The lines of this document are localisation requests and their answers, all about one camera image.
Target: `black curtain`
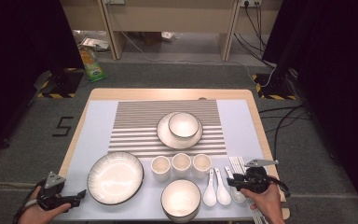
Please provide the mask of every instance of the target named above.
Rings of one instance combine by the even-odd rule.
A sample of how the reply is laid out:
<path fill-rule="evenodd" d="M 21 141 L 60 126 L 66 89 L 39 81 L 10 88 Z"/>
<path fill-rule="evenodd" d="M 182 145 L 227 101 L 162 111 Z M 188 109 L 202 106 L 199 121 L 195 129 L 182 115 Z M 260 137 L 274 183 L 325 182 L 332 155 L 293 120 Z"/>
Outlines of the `black curtain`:
<path fill-rule="evenodd" d="M 0 141 L 31 100 L 37 78 L 66 67 L 83 63 L 60 1 L 0 1 Z"/>
<path fill-rule="evenodd" d="M 284 0 L 264 59 L 277 63 L 307 1 Z M 291 60 L 321 134 L 358 192 L 358 4 L 323 1 Z"/>

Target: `black stand base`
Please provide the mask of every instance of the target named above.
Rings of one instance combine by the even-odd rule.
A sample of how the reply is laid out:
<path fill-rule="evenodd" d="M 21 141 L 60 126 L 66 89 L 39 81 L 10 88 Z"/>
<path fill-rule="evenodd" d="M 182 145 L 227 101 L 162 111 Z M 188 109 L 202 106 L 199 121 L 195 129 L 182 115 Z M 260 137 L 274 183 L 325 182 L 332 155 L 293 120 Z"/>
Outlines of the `black stand base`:
<path fill-rule="evenodd" d="M 48 77 L 48 80 L 43 84 L 42 89 L 37 94 L 38 97 L 47 97 L 47 98 L 73 98 L 77 87 L 80 83 L 80 80 L 84 76 L 84 71 L 82 69 L 76 69 L 72 72 L 67 73 L 66 83 L 57 84 L 53 75 Z"/>
<path fill-rule="evenodd" d="M 272 77 L 269 82 L 270 74 L 253 75 L 257 94 L 260 98 L 274 100 L 295 100 L 296 97 L 291 92 L 288 80 L 285 77 Z"/>

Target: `striped placemat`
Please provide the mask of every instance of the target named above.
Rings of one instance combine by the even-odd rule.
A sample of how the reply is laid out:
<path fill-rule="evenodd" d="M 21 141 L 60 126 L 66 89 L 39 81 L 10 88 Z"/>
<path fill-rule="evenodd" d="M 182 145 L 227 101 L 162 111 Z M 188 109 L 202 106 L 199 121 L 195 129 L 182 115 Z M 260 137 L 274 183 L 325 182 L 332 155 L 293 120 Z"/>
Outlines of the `striped placemat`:
<path fill-rule="evenodd" d="M 203 135 L 195 146 L 173 149 L 158 139 L 158 122 L 172 112 L 187 112 L 200 120 Z M 189 156 L 227 155 L 217 103 L 215 100 L 118 102 L 108 149 L 113 151 L 127 151 L 137 158 L 171 157 L 179 152 Z"/>

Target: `person's left hand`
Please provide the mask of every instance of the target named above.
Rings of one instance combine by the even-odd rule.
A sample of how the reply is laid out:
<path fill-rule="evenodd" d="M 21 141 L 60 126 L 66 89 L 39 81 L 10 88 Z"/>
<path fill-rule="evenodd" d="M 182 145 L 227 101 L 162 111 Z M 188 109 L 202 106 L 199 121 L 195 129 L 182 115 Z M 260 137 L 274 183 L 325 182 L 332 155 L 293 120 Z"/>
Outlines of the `person's left hand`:
<path fill-rule="evenodd" d="M 39 193 L 40 186 L 37 187 L 31 195 L 30 200 L 36 199 L 37 194 Z M 56 207 L 52 210 L 45 211 L 39 204 L 35 204 L 28 209 L 26 209 L 21 217 L 20 224 L 49 224 L 49 222 L 55 218 L 57 215 L 67 211 L 71 208 L 71 204 L 65 203 L 59 207 Z"/>

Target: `gray floor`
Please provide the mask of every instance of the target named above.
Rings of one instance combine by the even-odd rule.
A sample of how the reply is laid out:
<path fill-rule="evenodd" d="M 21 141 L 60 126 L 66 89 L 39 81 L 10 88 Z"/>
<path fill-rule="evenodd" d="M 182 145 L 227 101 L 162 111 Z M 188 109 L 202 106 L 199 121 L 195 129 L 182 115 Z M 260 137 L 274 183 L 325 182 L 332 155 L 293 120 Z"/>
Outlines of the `gray floor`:
<path fill-rule="evenodd" d="M 109 53 L 100 53 L 107 79 L 88 83 L 84 77 L 73 99 L 34 98 L 9 138 L 10 147 L 0 149 L 0 182 L 33 184 L 49 171 L 58 172 L 88 95 L 94 88 L 249 89 L 254 93 L 259 111 L 302 103 L 301 100 L 258 98 L 249 75 L 269 73 L 270 69 L 245 54 L 235 41 L 230 62 L 223 63 L 217 47 L 217 35 L 177 36 L 171 43 L 163 42 L 150 47 L 145 46 L 142 40 L 131 37 L 145 54 L 130 43 L 121 60 L 113 61 Z M 256 43 L 253 37 L 247 37 Z M 45 78 L 46 74 L 41 76 L 36 87 L 40 87 Z M 286 223 L 358 223 L 356 191 L 343 168 L 329 157 L 306 108 L 296 110 L 283 123 L 293 122 L 280 128 L 277 146 L 273 147 L 274 129 L 280 121 L 276 117 L 282 117 L 287 112 L 260 113 L 271 150 L 276 150 L 280 161 L 280 178 L 292 191 L 292 197 L 288 198 L 291 216 Z M 63 116 L 73 117 L 64 123 L 72 126 L 68 136 L 52 137 L 62 132 L 56 126 Z M 27 192 L 26 186 L 13 188 L 0 185 L 0 223 L 10 222 Z"/>

